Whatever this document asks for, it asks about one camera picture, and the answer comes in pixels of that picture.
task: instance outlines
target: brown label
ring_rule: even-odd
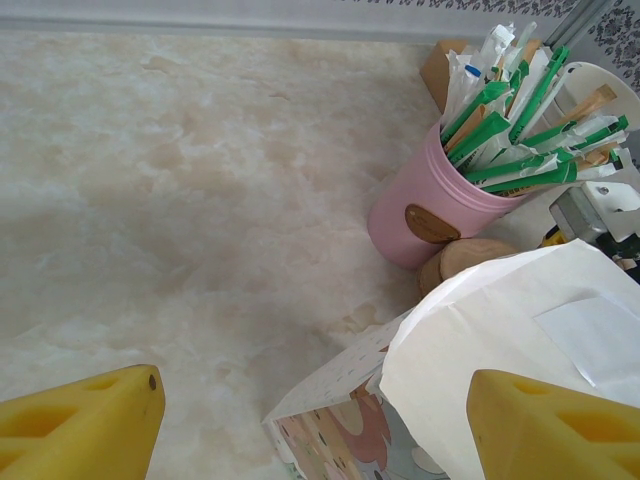
[[[433,213],[418,205],[409,205],[404,211],[409,230],[429,243],[449,243],[460,238],[460,232]]]

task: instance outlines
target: pink cup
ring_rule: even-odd
[[[473,237],[523,198],[498,197],[465,180],[442,149],[437,123],[373,206],[367,228],[383,257],[415,270],[450,241]]]

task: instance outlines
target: tissue box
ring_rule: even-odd
[[[298,384],[265,419],[294,479],[444,480],[378,389],[407,314],[366,335]]]

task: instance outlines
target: yellow plastic object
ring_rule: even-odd
[[[542,237],[540,247],[553,247],[554,245],[564,245],[565,243],[567,243],[567,237],[565,237],[564,233],[562,233],[556,225]]]
[[[467,416],[487,480],[640,479],[640,409],[479,370]]]
[[[0,403],[0,480],[142,480],[164,404],[151,365]]]

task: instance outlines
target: marble countertop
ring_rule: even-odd
[[[0,35],[0,399],[156,364],[149,479],[286,478],[263,415],[417,300],[365,221],[429,48]]]

